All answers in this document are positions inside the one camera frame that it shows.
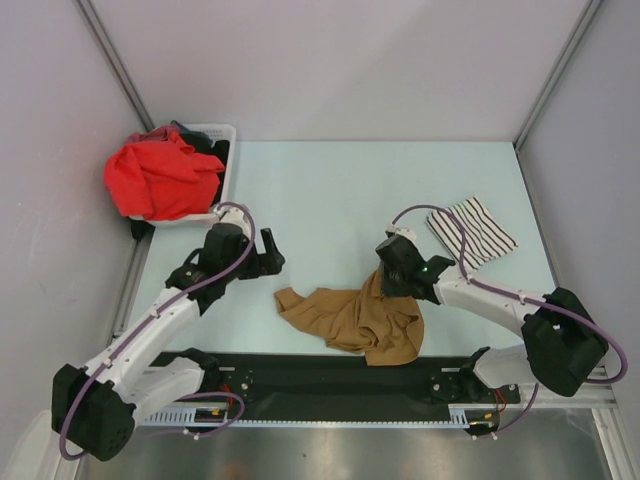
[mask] table surface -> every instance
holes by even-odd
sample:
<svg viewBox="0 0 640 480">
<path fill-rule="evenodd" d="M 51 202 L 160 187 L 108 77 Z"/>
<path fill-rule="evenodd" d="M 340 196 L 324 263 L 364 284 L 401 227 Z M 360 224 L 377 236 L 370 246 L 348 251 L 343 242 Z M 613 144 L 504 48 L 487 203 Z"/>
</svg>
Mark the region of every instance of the table surface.
<svg viewBox="0 0 640 480">
<path fill-rule="evenodd" d="M 167 350 L 350 355 L 291 327 L 276 313 L 273 293 L 288 286 L 302 295 L 320 286 L 360 288 L 377 267 L 374 250 L 389 221 L 416 203 L 449 206 L 478 196 L 520 245 L 479 274 L 516 288 L 554 288 L 509 143 L 239 142 L 231 175 L 227 198 L 247 205 L 258 229 L 273 230 L 287 263 L 280 275 L 230 284 Z M 418 234 L 425 258 L 448 256 L 424 224 L 426 214 L 413 212 L 400 225 Z M 146 311 L 205 234 L 202 227 L 156 229 L 130 319 Z M 420 307 L 421 356 L 469 355 L 521 341 L 474 314 L 428 302 Z"/>
</svg>

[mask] white laundry basket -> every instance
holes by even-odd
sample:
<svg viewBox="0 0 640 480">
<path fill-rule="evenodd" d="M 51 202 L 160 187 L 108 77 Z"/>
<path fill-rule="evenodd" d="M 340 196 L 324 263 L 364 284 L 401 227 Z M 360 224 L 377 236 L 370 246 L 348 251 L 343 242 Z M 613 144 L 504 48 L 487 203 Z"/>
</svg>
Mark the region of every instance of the white laundry basket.
<svg viewBox="0 0 640 480">
<path fill-rule="evenodd" d="M 229 158 L 227 159 L 227 165 L 224 173 L 224 181 L 222 182 L 222 193 L 220 201 L 224 202 L 229 194 L 229 182 L 231 181 L 231 172 L 233 170 L 233 156 L 236 146 L 236 129 L 232 125 L 224 123 L 186 123 L 184 124 L 189 130 L 194 132 L 205 133 L 212 142 L 217 140 L 229 141 Z M 141 216 L 129 217 L 132 220 L 144 220 Z M 197 213 L 192 215 L 186 215 L 176 220 L 146 220 L 154 227 L 175 227 L 177 225 L 184 224 L 200 224 L 206 227 L 211 227 L 218 219 L 218 216 L 213 211 L 213 208 L 208 213 Z"/>
</svg>

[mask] wire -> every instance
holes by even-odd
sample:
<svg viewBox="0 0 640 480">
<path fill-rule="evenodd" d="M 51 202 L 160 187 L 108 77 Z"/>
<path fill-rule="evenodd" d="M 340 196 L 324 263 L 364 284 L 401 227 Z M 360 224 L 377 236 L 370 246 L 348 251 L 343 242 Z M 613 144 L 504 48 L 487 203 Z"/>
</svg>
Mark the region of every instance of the wire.
<svg viewBox="0 0 640 480">
<path fill-rule="evenodd" d="M 231 420 L 228 420 L 227 422 L 223 423 L 222 425 L 217 427 L 215 430 L 212 430 L 206 433 L 197 434 L 199 435 L 199 438 L 212 437 L 213 435 L 216 435 L 220 432 L 224 432 L 227 428 L 229 428 L 231 425 L 233 425 L 238 420 L 240 420 L 240 417 L 242 417 L 242 414 L 244 413 L 244 409 L 245 409 L 245 404 L 242 397 L 240 395 L 236 395 L 235 393 L 231 393 L 231 392 L 192 393 L 191 395 L 182 397 L 180 400 L 196 400 L 196 399 L 208 398 L 208 397 L 227 397 L 228 399 L 231 399 L 231 400 L 237 400 L 238 404 L 240 405 L 240 411 Z"/>
<path fill-rule="evenodd" d="M 140 322 L 140 324 L 133 330 L 133 332 L 131 332 L 131 334 L 129 336 L 127 336 L 116 349 L 114 349 L 114 351 L 111 353 L 111 355 L 109 355 L 107 363 L 110 364 L 110 362 L 113 362 L 113 360 L 118 358 L 118 356 L 131 344 L 131 342 L 133 342 L 133 340 L 138 335 L 140 335 L 140 333 L 147 326 L 149 326 L 149 324 L 151 324 L 156 318 L 158 318 L 160 316 L 160 314 L 162 314 L 171 305 L 176 303 L 181 298 L 186 297 L 191 292 L 199 290 L 200 288 L 206 287 L 207 285 L 210 285 L 210 284 L 212 284 L 214 282 L 217 282 L 221 278 L 226 277 L 231 272 L 233 272 L 236 268 L 238 268 L 247 259 L 247 257 L 249 256 L 249 253 L 251 253 L 251 249 L 253 248 L 253 245 L 255 244 L 255 240 L 256 240 L 256 226 L 255 226 L 255 222 L 253 221 L 253 217 L 249 213 L 249 210 L 247 210 L 247 208 L 244 207 L 243 205 L 237 204 L 235 202 L 222 202 L 222 203 L 219 203 L 217 205 L 217 207 L 237 208 L 237 209 L 241 210 L 242 213 L 244 213 L 245 217 L 249 221 L 249 225 L 251 226 L 251 235 L 250 235 L 250 238 L 249 238 L 249 243 L 247 244 L 247 246 L 244 249 L 244 251 L 242 252 L 242 254 L 237 258 L 236 261 L 234 261 L 231 265 L 229 265 L 229 267 L 225 268 L 220 273 L 217 273 L 211 278 L 203 280 L 202 282 L 196 283 L 195 285 L 192 285 L 191 287 L 182 290 L 180 293 L 177 293 L 176 295 L 171 297 L 169 300 L 164 302 L 162 305 L 160 305 L 158 307 L 158 309 L 156 310 L 157 316 L 149 315 L 147 318 L 144 319 L 144 321 Z M 69 460 L 69 461 L 78 460 L 79 458 L 82 458 L 84 455 L 87 454 L 86 451 L 82 451 L 82 452 L 77 453 L 77 454 L 69 453 L 69 451 L 67 450 L 67 436 L 69 435 L 69 427 L 71 426 L 71 421 L 73 420 L 73 417 L 76 414 L 76 412 L 78 410 L 78 407 L 80 406 L 80 403 L 82 402 L 82 400 L 84 399 L 85 395 L 87 394 L 87 391 L 89 390 L 91 385 L 93 385 L 95 380 L 107 368 L 108 368 L 107 364 L 105 364 L 105 363 L 102 363 L 98 368 L 96 368 L 96 371 L 93 372 L 93 374 L 84 383 L 84 385 L 82 385 L 82 388 L 80 389 L 80 391 L 76 395 L 75 399 L 71 403 L 71 408 L 69 408 L 69 411 L 67 412 L 67 415 L 64 418 L 64 422 L 62 422 L 62 428 L 60 429 L 60 438 L 59 438 L 59 441 L 58 441 L 58 447 L 60 449 L 60 455 L 62 455 L 62 458 L 64 458 L 65 460 Z M 231 396 L 231 398 L 236 399 L 236 395 L 233 394 L 233 393 L 230 393 L 230 392 L 212 392 L 212 393 L 207 393 L 206 395 L 213 395 L 213 394 L 216 394 L 216 395 L 225 394 L 224 396 Z M 241 411 L 240 414 L 242 414 L 242 412 L 244 412 L 244 406 L 241 407 L 240 411 Z"/>
<path fill-rule="evenodd" d="M 504 412 L 507 409 L 507 400 L 504 398 L 504 395 L 502 395 L 502 392 L 495 390 L 493 396 L 496 399 L 496 413 L 500 414 Z"/>
<path fill-rule="evenodd" d="M 493 433 L 504 433 L 507 430 L 513 428 L 514 426 L 516 426 L 518 423 L 520 423 L 522 421 L 522 419 L 527 415 L 527 413 L 529 413 L 529 410 L 531 410 L 531 407 L 533 407 L 533 404 L 536 401 L 536 397 L 538 396 L 538 390 L 540 389 L 540 384 L 536 383 L 535 386 L 533 387 L 533 392 L 531 393 L 531 398 L 529 399 L 529 403 L 527 403 L 527 406 L 524 407 L 524 410 L 522 411 L 522 413 L 520 415 L 518 415 L 516 417 L 515 420 L 513 420 L 511 423 L 509 423 L 508 425 L 505 425 L 504 427 L 498 429 L 497 432 L 493 432 Z M 478 435 L 478 438 L 492 438 L 493 436 L 488 433 L 486 435 Z"/>
<path fill-rule="evenodd" d="M 231 393 L 231 389 L 229 388 L 229 385 L 227 385 L 226 383 L 222 384 L 222 391 Z M 231 408 L 231 406 L 233 405 L 233 397 L 229 397 L 227 399 L 227 403 L 229 404 L 229 408 Z"/>
<path fill-rule="evenodd" d="M 460 272 L 462 273 L 462 276 L 464 277 L 464 279 L 467 280 L 469 283 L 475 285 L 476 287 L 482 288 L 483 290 L 486 290 L 488 292 L 495 293 L 495 294 L 498 294 L 498 295 L 502 295 L 502 296 L 510 298 L 512 300 L 518 300 L 520 302 L 528 303 L 530 305 L 535 305 L 535 306 L 540 307 L 540 308 L 546 308 L 547 310 L 551 310 L 553 312 L 560 313 L 562 315 L 566 315 L 567 317 L 571 318 L 572 320 L 575 320 L 579 324 L 587 327 L 588 329 L 590 329 L 595 334 L 597 334 L 600 337 L 604 338 L 605 341 L 607 343 L 609 343 L 609 345 L 611 345 L 613 347 L 613 349 L 616 351 L 618 357 L 620 358 L 620 370 L 618 371 L 618 373 L 616 373 L 613 377 L 605 378 L 605 379 L 587 378 L 585 380 L 585 383 L 600 384 L 600 385 L 610 385 L 612 383 L 619 382 L 620 380 L 622 380 L 624 378 L 624 376 L 627 374 L 627 371 L 629 370 L 629 361 L 627 359 L 627 355 L 625 354 L 622 346 L 611 335 L 609 335 L 607 332 L 602 330 L 595 323 L 589 321 L 588 319 L 582 317 L 581 315 L 578 315 L 577 313 L 574 313 L 574 312 L 572 312 L 570 310 L 567 310 L 566 308 L 557 307 L 556 305 L 551 305 L 550 303 L 547 303 L 544 300 L 538 300 L 538 299 L 529 298 L 529 297 L 521 297 L 519 293 L 511 292 L 509 290 L 504 290 L 504 289 L 498 288 L 498 287 L 494 287 L 493 285 L 487 285 L 485 283 L 482 283 L 482 282 L 476 280 L 471 275 L 469 275 L 468 272 L 467 272 L 467 269 L 464 266 L 464 252 L 465 252 L 465 249 L 466 249 L 467 244 L 468 244 L 465 228 L 460 223 L 460 221 L 451 212 L 449 212 L 446 208 L 438 207 L 436 205 L 428 205 L 428 204 L 413 205 L 411 207 L 405 208 L 398 215 L 396 215 L 396 217 L 391 221 L 391 224 L 395 225 L 396 222 L 398 222 L 398 220 L 400 220 L 407 213 L 412 212 L 413 210 L 419 210 L 419 209 L 435 210 L 437 212 L 443 213 L 447 217 L 449 217 L 449 219 L 456 225 L 456 228 L 460 231 L 460 255 L 458 256 L 458 259 L 457 259 L 458 260 L 458 268 L 460 269 Z M 531 407 L 533 407 L 533 404 L 536 401 L 536 397 L 538 396 L 539 388 L 540 388 L 540 384 L 536 383 L 535 387 L 533 388 L 533 393 L 531 394 L 531 398 L 529 399 L 529 403 L 527 404 L 525 409 L 522 411 L 522 413 L 513 422 L 511 422 L 507 426 L 501 428 L 499 430 L 500 432 L 504 432 L 505 430 L 508 430 L 508 429 L 512 428 L 514 425 L 518 424 L 524 418 L 524 416 L 529 412 L 529 410 L 531 410 Z"/>
</svg>

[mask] brown cloth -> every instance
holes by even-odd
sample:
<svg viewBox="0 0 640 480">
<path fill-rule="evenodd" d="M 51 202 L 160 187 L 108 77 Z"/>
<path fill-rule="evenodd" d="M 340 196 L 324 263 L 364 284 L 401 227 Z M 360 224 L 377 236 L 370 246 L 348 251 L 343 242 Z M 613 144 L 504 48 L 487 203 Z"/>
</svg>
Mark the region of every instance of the brown cloth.
<svg viewBox="0 0 640 480">
<path fill-rule="evenodd" d="M 368 365 L 402 365 L 416 359 L 424 321 L 411 297 L 382 297 L 380 273 L 360 290 L 318 288 L 308 298 L 291 288 L 275 293 L 278 313 L 301 332 L 326 340 L 327 346 L 364 352 Z"/>
</svg>

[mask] gray wall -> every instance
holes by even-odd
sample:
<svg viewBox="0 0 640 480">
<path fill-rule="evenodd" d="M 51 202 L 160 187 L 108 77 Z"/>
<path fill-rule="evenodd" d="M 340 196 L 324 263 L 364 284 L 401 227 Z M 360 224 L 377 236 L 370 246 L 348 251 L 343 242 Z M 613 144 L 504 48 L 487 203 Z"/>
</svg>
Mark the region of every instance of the gray wall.
<svg viewBox="0 0 640 480">
<path fill-rule="evenodd" d="M 640 445 L 640 2 L 608 2 L 522 160 L 559 266 L 596 321 L 625 347 L 615 386 Z M 609 370 L 617 369 L 610 354 Z"/>
<path fill-rule="evenodd" d="M 133 242 L 102 165 L 139 125 L 71 1 L 0 3 L 0 472 L 107 341 Z"/>
<path fill-rule="evenodd" d="M 511 141 L 586 1 L 94 3 L 159 124 L 224 121 L 242 140 Z"/>
</svg>

